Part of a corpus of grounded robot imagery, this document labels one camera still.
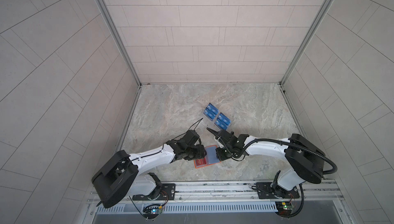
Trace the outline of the orange leather card holder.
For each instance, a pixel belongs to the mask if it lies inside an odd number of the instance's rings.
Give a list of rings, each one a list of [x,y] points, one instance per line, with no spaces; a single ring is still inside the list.
[[[214,164],[220,163],[220,160],[218,159],[218,157],[216,155],[216,149],[217,148],[218,147],[216,145],[205,147],[205,151],[206,151],[207,154],[206,154],[206,156],[204,158],[206,159],[207,164],[205,166],[203,166],[203,167],[207,167],[207,166],[210,166],[210,165],[214,165]]]

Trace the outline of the clear acrylic card display stand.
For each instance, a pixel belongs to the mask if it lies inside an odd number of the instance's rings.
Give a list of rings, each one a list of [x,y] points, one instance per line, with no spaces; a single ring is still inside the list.
[[[203,115],[207,118],[207,121],[206,121],[206,122],[207,122],[207,124],[208,124],[209,126],[216,126],[216,125],[214,124],[214,122],[215,122],[216,119],[218,119],[218,115],[219,115],[220,113],[222,113],[222,112],[219,111],[219,113],[216,115],[215,119],[214,119],[213,121],[211,121],[211,120],[208,119],[207,116],[204,115],[204,111],[203,111]],[[226,130],[227,132],[229,132],[230,127],[231,127],[231,124],[228,126],[228,129]]]

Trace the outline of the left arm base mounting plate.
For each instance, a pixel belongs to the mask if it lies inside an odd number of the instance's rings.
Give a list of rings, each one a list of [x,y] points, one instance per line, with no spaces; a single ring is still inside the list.
[[[162,184],[156,186],[148,195],[134,195],[134,201],[165,201],[174,200],[175,184]]]

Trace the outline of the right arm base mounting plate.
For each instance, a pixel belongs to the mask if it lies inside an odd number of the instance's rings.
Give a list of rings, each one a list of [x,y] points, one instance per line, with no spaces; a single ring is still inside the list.
[[[271,183],[256,183],[251,188],[257,191],[259,199],[290,199],[300,198],[300,192],[297,187],[294,187],[291,191],[287,191],[279,186],[272,187]]]

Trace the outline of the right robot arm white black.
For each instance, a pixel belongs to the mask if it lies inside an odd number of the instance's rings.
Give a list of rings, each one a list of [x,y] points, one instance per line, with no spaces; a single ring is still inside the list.
[[[278,171],[269,186],[253,187],[260,193],[276,198],[288,198],[297,185],[304,182],[320,184],[326,174],[337,172],[336,164],[325,156],[325,153],[300,134],[292,134],[290,138],[268,139],[257,138],[248,134],[235,136],[226,130],[207,130],[222,145],[216,148],[219,161],[237,160],[242,156],[269,156],[287,161],[290,168]]]

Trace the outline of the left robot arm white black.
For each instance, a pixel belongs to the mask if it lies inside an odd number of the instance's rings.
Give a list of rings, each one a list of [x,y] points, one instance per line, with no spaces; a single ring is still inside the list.
[[[150,170],[177,160],[203,159],[207,155],[200,136],[188,130],[180,139],[141,153],[116,152],[92,177],[92,184],[105,208],[111,208],[128,195],[156,197],[161,182]]]

